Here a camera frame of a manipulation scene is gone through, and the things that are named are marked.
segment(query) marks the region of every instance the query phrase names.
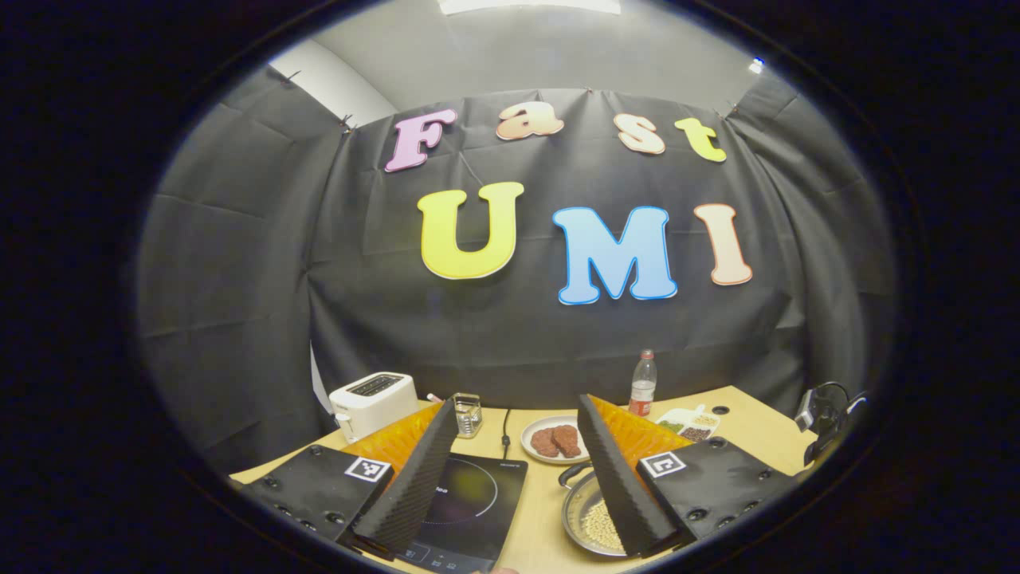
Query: letter u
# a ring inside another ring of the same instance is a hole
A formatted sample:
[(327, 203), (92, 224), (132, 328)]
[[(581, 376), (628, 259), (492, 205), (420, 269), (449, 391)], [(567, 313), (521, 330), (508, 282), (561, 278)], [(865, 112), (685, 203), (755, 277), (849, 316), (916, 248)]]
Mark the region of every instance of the letter u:
[(418, 200), (421, 209), (421, 260), (446, 278), (477, 278), (503, 268), (517, 245), (516, 198), (524, 186), (490, 184), (478, 190), (489, 201), (489, 243), (477, 251), (457, 247), (457, 207), (467, 199), (460, 190), (438, 191)]

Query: letter m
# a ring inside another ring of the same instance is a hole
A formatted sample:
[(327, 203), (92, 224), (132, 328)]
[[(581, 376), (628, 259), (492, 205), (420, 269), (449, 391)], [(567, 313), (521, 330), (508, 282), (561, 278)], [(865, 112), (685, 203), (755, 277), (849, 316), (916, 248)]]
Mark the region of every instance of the letter m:
[(635, 207), (619, 241), (590, 207), (568, 207), (553, 213), (553, 222), (563, 228), (567, 240), (567, 285), (560, 291), (560, 303), (582, 306), (599, 301), (592, 283), (592, 268), (599, 273), (609, 297), (623, 295), (630, 268), (638, 278), (630, 285), (635, 300), (665, 300), (676, 295), (676, 282), (669, 277), (666, 256), (666, 221), (669, 213), (658, 207)]

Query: table surface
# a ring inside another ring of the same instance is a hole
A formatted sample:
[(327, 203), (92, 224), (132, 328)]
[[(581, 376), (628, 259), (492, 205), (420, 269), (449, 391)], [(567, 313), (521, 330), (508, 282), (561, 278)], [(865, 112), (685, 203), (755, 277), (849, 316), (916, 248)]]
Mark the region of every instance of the table surface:
[[(428, 404), (421, 402), (421, 405), (424, 407)], [(671, 409), (695, 410), (700, 405), (705, 406), (706, 413), (711, 413), (713, 407), (729, 408), (729, 413), (719, 416), (722, 422), (714, 436), (729, 440), (783, 474), (794, 475), (806, 468), (804, 450), (817, 438), (815, 434), (811, 431), (801, 433), (792, 419), (732, 386), (654, 403), (652, 412), (647, 418), (654, 422)], [(505, 414), (505, 409), (483, 408), (482, 425), (478, 434), (473, 438), (455, 439), (451, 453), (502, 458), (501, 439)], [(530, 457), (520, 443), (524, 427), (539, 419), (556, 415), (576, 415), (576, 410), (514, 409), (507, 420), (507, 434), (510, 436), (510, 451), (507, 458), (527, 461), (528, 469), (520, 503), (497, 566), (513, 568), (522, 574), (547, 571), (555, 571), (558, 574), (608, 574), (628, 570), (643, 561), (655, 560), (669, 553), (666, 551), (662, 555), (648, 559), (609, 558), (592, 554), (570, 539), (563, 528), (560, 516), (567, 490), (557, 481), (560, 473), (568, 466), (539, 461)], [(338, 429), (316, 440), (314, 445), (339, 451), (347, 447), (347, 441)], [(266, 475), (305, 448), (275, 461), (234, 474), (232, 478), (245, 484), (250, 483)], [(378, 561), (412, 574), (429, 572), (406, 562)]]

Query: induction cooktop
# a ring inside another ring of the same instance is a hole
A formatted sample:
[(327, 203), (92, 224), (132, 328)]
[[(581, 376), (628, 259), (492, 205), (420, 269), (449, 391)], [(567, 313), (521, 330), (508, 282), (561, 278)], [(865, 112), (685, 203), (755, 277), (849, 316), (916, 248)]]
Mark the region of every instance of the induction cooktop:
[(527, 463), (450, 455), (411, 546), (397, 558), (432, 572), (490, 572), (503, 550)]

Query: ceiling light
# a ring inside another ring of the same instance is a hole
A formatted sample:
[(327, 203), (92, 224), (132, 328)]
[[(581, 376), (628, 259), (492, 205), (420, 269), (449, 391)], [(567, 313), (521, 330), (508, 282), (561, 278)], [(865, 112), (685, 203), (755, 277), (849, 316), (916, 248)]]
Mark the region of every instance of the ceiling light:
[(439, 0), (440, 9), (446, 15), (507, 6), (560, 6), (594, 10), (607, 14), (620, 13), (620, 0)]

